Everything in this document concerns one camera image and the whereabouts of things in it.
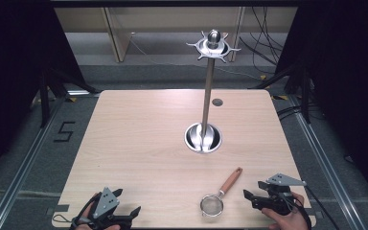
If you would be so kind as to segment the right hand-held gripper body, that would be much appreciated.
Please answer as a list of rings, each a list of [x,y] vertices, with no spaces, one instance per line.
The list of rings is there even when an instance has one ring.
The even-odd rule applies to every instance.
[[[288,215],[295,204],[290,187],[307,185],[304,180],[298,180],[282,173],[277,173],[264,182],[270,185],[270,189],[266,191],[268,197],[263,197],[264,208],[271,209],[282,216]]]

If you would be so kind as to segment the person's right hand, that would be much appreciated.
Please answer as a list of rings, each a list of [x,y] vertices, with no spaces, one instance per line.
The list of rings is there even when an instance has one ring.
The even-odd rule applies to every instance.
[[[302,213],[296,207],[286,216],[279,215],[268,208],[263,208],[262,213],[274,220],[274,223],[268,225],[269,230],[310,230]]]

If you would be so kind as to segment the strainer with orange handle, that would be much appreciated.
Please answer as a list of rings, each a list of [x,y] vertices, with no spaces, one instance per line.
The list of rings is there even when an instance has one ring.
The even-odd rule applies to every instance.
[[[204,217],[215,218],[219,216],[223,209],[224,203],[222,198],[232,188],[242,174],[242,168],[237,167],[221,185],[216,194],[205,195],[199,203],[201,213]]]

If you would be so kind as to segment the black metal stand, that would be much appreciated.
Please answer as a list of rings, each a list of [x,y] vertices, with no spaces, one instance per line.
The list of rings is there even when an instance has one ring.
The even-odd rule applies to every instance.
[[[269,80],[264,80],[257,86],[253,86],[253,89],[265,89],[284,77],[288,77],[285,86],[285,91],[288,94],[294,94],[298,89],[301,89],[302,99],[300,107],[303,118],[309,124],[311,122],[309,115],[310,76],[309,70],[304,64],[291,64],[289,67],[276,73]]]
[[[45,127],[51,117],[49,91],[52,91],[57,98],[65,98],[68,95],[68,91],[64,86],[65,83],[74,84],[90,94],[101,93],[101,90],[88,85],[83,77],[76,78],[52,67],[43,69],[39,76],[39,93],[42,111],[41,127]]]

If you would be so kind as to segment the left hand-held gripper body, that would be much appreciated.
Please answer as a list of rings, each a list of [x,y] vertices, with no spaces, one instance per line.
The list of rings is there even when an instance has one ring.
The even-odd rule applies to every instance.
[[[130,230],[131,222],[124,222],[121,220],[122,216],[114,215],[120,201],[112,192],[109,188],[104,187],[103,191],[96,197],[88,216],[90,220],[88,225],[93,230],[104,230],[114,224],[120,225],[121,230]]]

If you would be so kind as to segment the black curtain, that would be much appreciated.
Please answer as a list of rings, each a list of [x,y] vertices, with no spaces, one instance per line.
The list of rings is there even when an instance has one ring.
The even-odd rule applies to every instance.
[[[50,0],[0,0],[0,157],[55,72],[84,81]]]
[[[306,0],[277,70],[306,62],[314,95],[368,182],[368,0]]]

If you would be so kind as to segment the person's left hand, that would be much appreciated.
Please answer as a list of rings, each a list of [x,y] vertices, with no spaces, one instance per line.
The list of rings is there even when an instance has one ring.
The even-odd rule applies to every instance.
[[[79,214],[75,217],[73,220],[73,223],[71,224],[72,230],[93,230],[85,220],[84,218],[87,218],[90,214],[90,211],[92,209],[92,206],[94,204],[94,201],[96,200],[96,197],[98,194],[94,194],[90,199],[89,203],[85,204]],[[104,230],[121,230],[121,226],[118,224],[111,225]]]

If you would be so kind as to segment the light wooden cabinet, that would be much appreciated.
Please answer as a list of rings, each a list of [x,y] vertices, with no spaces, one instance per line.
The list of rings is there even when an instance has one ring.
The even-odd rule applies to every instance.
[[[237,47],[242,33],[289,31],[295,7],[56,8],[66,33],[106,33],[114,60],[122,62],[134,33],[207,33],[216,29]]]

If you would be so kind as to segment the metal utensil rack stand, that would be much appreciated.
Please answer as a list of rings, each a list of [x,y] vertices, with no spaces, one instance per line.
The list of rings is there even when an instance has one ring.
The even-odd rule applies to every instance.
[[[201,34],[202,38],[192,46],[199,52],[198,60],[207,59],[202,120],[186,129],[184,140],[190,150],[205,154],[217,150],[222,142],[219,129],[208,123],[215,63],[217,59],[226,62],[224,58],[230,52],[238,52],[238,49],[232,48],[225,40],[226,35],[222,35],[218,30]]]

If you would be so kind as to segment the aluminium floor rail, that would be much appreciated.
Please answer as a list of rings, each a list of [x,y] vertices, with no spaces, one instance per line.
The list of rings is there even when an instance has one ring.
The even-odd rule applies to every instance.
[[[0,158],[0,230],[61,230],[52,216],[97,100],[51,99],[46,125],[39,103],[29,109]]]
[[[289,112],[281,116],[291,153],[308,196],[319,218],[316,230],[368,230],[368,183],[356,165],[345,159],[345,149],[317,106],[310,109],[308,124],[301,101],[290,95],[277,107]]]

